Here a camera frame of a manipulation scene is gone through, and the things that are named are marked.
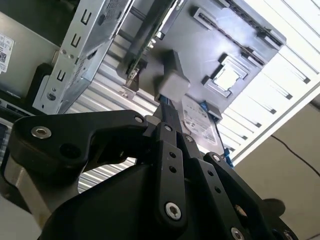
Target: bolt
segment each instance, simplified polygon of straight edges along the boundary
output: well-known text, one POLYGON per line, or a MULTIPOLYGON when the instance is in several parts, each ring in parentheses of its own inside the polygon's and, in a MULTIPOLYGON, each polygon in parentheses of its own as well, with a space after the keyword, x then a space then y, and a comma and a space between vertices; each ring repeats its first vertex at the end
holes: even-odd
POLYGON ((169 127, 168 125, 164 125, 164 128, 165 128, 165 129, 167 129, 169 132, 171 132, 171 131, 172 131, 172 128, 171 128, 171 127, 169 127))
POLYGON ((291 236, 287 231, 284 231, 283 233, 284 233, 284 235, 286 236, 286 239, 288 239, 288 240, 294 240, 294 239, 292 238, 292 236, 291 236))
POLYGON ((48 139, 52 135, 50 129, 45 126, 35 126, 32 128, 31 134, 37 139, 48 139))
POLYGON ((172 220, 178 221, 181 219, 181 211, 180 208, 172 202, 168 202, 165 205, 165 213, 171 218, 172 220))
POLYGON ((220 162, 220 158, 216 155, 212 155, 212 157, 219 163, 220 162))
POLYGON ((192 142, 194 141, 193 138, 190 137, 190 136, 185 136, 185 138, 187 139, 187 141, 188 141, 189 143, 192 143, 192 142))
POLYGON ((235 227, 231 228, 231 234, 235 240, 244 240, 245 239, 244 236, 242 235, 242 233, 235 227))
POLYGON ((141 117, 139 117, 139 116, 134 117, 134 119, 135 119, 138 123, 143 123, 143 122, 144 122, 144 120, 143 120, 141 117))

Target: white label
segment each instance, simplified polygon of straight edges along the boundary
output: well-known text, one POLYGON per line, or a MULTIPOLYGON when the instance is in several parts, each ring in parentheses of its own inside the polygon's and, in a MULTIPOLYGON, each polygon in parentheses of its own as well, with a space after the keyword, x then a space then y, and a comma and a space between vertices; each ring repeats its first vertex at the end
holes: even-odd
POLYGON ((184 124, 193 134, 203 137, 207 142, 217 145, 213 126, 205 110, 189 97, 182 99, 184 124))
POLYGON ((11 38, 0 33, 0 74, 7 72, 14 42, 11 38))

